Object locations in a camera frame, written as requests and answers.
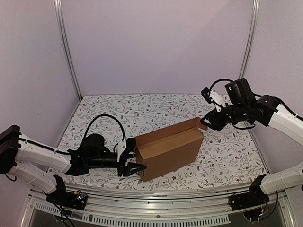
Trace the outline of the brown cardboard paper box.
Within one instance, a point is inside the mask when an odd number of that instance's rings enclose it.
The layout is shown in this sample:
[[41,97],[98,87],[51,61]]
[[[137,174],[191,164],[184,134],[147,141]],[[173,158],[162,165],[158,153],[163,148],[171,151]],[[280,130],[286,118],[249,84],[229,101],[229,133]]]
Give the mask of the brown cardboard paper box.
[[139,172],[147,182],[193,163],[207,130],[196,117],[135,137],[136,163],[146,166]]

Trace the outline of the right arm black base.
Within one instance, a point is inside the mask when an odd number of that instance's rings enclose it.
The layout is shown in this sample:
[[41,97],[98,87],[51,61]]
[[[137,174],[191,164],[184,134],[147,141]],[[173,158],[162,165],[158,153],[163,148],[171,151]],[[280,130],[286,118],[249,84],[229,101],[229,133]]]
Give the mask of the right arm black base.
[[235,193],[229,197],[228,203],[232,209],[241,210],[269,202],[269,197],[261,190],[261,181],[266,174],[258,176],[250,185],[248,192]]

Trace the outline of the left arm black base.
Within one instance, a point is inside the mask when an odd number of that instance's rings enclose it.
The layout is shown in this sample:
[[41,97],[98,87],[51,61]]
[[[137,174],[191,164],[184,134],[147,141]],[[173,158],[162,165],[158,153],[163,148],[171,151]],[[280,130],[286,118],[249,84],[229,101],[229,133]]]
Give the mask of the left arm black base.
[[57,206],[72,208],[76,210],[84,210],[86,207],[88,194],[77,190],[74,192],[66,191],[66,187],[63,179],[54,175],[56,180],[55,191],[49,194],[46,194],[46,201]]

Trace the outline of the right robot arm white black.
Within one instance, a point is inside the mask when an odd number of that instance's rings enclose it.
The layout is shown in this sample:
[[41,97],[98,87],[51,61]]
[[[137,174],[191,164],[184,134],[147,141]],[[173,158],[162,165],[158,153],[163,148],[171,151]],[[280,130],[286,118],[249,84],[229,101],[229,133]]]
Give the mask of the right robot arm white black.
[[[251,124],[249,128],[252,129],[255,127],[255,122],[259,122],[280,131],[302,145],[303,119],[284,101],[275,96],[255,94],[245,78],[225,79],[225,81],[230,105],[214,91],[213,87],[206,87],[201,91],[203,98],[209,104],[215,105],[215,108],[201,119],[202,125],[220,131],[228,124],[236,125],[239,122],[248,122]],[[263,195],[293,188],[302,183],[302,163],[278,173],[262,175],[250,186],[250,192],[245,195],[245,202],[248,206],[255,206],[263,199]]]

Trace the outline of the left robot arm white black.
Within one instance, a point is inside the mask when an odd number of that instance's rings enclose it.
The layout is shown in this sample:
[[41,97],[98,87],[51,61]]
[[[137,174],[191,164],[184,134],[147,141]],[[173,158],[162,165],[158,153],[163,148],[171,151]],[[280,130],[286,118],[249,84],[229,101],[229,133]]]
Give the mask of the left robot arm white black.
[[0,134],[0,172],[14,175],[27,184],[41,188],[60,205],[70,202],[64,182],[47,176],[37,165],[58,170],[71,176],[88,174],[91,169],[115,168],[119,177],[131,176],[146,169],[145,165],[128,162],[136,146],[135,138],[122,139],[111,152],[102,135],[93,133],[82,139],[76,150],[59,151],[31,140],[12,125]]

